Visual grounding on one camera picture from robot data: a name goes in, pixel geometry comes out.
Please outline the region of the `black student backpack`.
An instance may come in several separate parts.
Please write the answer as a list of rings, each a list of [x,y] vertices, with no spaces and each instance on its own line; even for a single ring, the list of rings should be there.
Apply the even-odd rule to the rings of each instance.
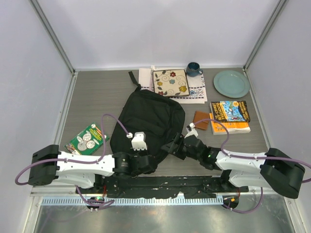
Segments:
[[[182,133],[185,111],[178,102],[143,90],[133,72],[129,72],[129,76],[137,87],[122,109],[119,122],[111,135],[110,147],[113,154],[135,154],[138,151],[132,149],[131,139],[127,138],[127,134],[144,132],[147,150],[158,165],[168,155],[161,147],[170,143],[176,133]]]

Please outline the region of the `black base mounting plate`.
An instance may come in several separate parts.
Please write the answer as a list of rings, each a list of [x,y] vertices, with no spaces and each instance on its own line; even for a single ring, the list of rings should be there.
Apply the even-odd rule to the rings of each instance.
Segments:
[[[186,199],[214,198],[217,193],[246,193],[247,186],[236,188],[222,186],[220,177],[212,176],[150,176],[150,177],[105,177],[95,176],[94,186],[79,188],[82,194],[107,194],[109,198],[168,199],[181,192]]]

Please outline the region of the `green coin collecting book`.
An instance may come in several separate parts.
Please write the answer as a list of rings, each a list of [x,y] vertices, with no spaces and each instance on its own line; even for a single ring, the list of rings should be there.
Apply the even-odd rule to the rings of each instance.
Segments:
[[[65,144],[64,148],[75,155],[92,155],[103,142],[100,126],[93,122]]]

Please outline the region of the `dark blue ceramic mug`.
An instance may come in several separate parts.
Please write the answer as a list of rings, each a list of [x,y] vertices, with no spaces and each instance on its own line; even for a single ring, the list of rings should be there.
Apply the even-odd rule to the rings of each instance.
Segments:
[[[186,74],[189,77],[195,77],[203,74],[203,70],[200,65],[196,62],[190,62],[186,67]]]

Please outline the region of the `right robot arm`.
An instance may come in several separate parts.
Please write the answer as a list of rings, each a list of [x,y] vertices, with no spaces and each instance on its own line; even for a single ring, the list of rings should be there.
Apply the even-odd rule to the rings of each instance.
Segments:
[[[275,148],[261,153],[238,153],[208,147],[195,135],[177,134],[161,149],[182,160],[192,158],[206,169],[221,170],[219,185],[226,192],[235,187],[256,186],[296,199],[305,174],[300,162]]]

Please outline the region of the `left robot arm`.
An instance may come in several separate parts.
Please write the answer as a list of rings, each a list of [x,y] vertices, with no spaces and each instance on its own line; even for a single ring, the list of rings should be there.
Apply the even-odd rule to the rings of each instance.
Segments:
[[[76,185],[92,193],[100,193],[103,181],[96,175],[104,177],[135,177],[140,174],[153,173],[156,160],[148,151],[136,154],[117,152],[103,158],[91,155],[76,155],[59,150],[58,145],[49,145],[32,156],[28,184],[44,186],[54,182]]]

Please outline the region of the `orange paperback book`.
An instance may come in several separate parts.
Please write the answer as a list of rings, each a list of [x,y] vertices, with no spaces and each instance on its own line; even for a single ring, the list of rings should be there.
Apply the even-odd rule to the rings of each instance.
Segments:
[[[247,122],[222,122],[222,124],[227,128],[228,132],[231,134],[235,133],[249,133],[251,129]],[[225,129],[218,123],[214,121],[211,122],[211,128],[214,135],[226,134]]]

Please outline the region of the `brown leather wallet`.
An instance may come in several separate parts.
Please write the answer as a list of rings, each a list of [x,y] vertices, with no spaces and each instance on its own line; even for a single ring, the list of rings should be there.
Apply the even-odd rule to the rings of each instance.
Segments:
[[[193,123],[195,127],[200,130],[207,130],[209,121],[209,113],[196,111],[193,118]]]

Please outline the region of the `round teal plate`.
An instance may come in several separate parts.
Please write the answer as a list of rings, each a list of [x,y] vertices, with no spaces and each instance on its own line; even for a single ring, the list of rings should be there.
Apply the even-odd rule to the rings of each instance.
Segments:
[[[229,98],[242,98],[250,90],[249,80],[234,70],[225,70],[217,73],[213,79],[215,89]]]

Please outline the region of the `patterned white placemat cloth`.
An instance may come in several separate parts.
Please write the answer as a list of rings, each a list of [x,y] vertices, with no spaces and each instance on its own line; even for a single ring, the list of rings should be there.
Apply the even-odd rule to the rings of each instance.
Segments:
[[[142,89],[154,92],[154,82],[152,77],[152,72],[154,70],[160,70],[160,68],[139,68],[138,83],[142,86]],[[188,78],[188,90],[188,96],[178,95],[177,97],[170,98],[182,104],[204,104],[207,102],[205,79],[203,74]]]

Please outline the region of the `colourful treehouse storey book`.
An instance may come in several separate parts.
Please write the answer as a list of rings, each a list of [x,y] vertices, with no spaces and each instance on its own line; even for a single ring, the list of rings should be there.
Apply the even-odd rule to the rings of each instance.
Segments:
[[[213,119],[221,123],[250,122],[250,114],[245,100],[212,101]]]

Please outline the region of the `square floral ceramic plate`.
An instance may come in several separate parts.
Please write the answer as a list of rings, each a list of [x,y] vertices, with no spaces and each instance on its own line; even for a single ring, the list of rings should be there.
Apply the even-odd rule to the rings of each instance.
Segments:
[[[152,74],[154,92],[165,97],[190,95],[187,75],[184,69],[155,70]]]

